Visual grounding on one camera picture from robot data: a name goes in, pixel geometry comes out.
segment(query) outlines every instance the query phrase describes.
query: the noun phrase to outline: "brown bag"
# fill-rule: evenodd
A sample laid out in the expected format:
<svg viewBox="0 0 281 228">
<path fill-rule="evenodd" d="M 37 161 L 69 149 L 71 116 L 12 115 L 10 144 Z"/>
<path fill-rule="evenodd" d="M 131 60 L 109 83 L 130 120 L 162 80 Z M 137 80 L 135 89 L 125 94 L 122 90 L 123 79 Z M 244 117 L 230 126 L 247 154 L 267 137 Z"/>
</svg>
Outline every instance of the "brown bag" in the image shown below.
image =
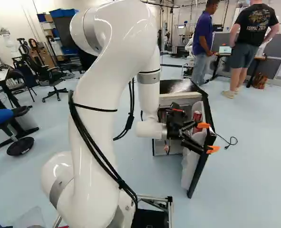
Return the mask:
<svg viewBox="0 0 281 228">
<path fill-rule="evenodd" d="M 267 79 L 267 76 L 262 73 L 258 73 L 253 79 L 252 86 L 256 89 L 264 89 Z"/>
</svg>

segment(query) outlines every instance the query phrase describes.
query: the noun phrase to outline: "black t-shirt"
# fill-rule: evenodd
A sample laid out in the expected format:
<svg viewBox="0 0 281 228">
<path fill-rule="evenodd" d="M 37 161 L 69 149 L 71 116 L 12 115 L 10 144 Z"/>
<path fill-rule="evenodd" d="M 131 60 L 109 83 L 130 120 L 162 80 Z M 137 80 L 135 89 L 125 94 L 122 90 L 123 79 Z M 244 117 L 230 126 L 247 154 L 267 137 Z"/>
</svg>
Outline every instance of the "black t-shirt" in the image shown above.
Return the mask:
<svg viewBox="0 0 281 228">
<path fill-rule="evenodd" d="M 235 23 L 241 26 L 237 43 L 260 46 L 268 27 L 279 22 L 273 8 L 266 4 L 254 4 L 241 12 Z"/>
</svg>

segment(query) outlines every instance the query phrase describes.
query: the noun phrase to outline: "sneaker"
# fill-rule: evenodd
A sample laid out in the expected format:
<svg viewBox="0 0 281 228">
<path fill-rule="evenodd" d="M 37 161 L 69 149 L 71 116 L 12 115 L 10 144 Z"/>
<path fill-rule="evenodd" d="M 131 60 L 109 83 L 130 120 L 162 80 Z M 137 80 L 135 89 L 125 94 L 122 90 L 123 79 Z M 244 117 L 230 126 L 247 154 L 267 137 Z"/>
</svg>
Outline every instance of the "sneaker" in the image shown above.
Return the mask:
<svg viewBox="0 0 281 228">
<path fill-rule="evenodd" d="M 233 92 L 233 94 L 235 94 L 235 95 L 239 94 L 240 90 L 241 90 L 240 87 L 236 88 L 235 91 Z"/>
<path fill-rule="evenodd" d="M 231 91 L 222 91 L 222 95 L 224 95 L 224 96 L 227 97 L 227 98 L 234 99 L 234 92 L 231 92 Z"/>
</svg>

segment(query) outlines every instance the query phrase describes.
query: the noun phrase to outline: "purple shirt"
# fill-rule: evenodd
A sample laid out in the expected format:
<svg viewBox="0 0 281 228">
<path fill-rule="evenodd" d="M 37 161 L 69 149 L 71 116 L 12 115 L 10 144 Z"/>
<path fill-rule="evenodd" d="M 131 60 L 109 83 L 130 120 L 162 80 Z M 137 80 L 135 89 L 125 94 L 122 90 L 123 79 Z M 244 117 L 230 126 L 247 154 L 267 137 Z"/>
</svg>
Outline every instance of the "purple shirt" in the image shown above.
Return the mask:
<svg viewBox="0 0 281 228">
<path fill-rule="evenodd" d="M 203 11 L 202 15 L 199 17 L 194 38 L 193 38 L 193 54 L 199 55 L 201 53 L 206 53 L 205 49 L 201 46 L 199 42 L 199 37 L 204 36 L 207 41 L 208 48 L 211 50 L 212 46 L 212 37 L 213 37 L 213 28 L 212 28 L 212 18 L 209 13 Z"/>
</svg>

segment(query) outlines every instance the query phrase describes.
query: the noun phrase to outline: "laptop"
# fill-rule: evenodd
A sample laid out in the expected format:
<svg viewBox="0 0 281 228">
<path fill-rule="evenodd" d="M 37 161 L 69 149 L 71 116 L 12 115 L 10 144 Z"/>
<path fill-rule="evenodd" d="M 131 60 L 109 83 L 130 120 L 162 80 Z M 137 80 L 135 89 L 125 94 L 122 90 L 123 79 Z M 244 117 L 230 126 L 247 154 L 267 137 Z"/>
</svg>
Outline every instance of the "laptop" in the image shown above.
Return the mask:
<svg viewBox="0 0 281 228">
<path fill-rule="evenodd" d="M 231 47 L 229 46 L 220 46 L 219 53 L 220 54 L 231 54 Z"/>
</svg>

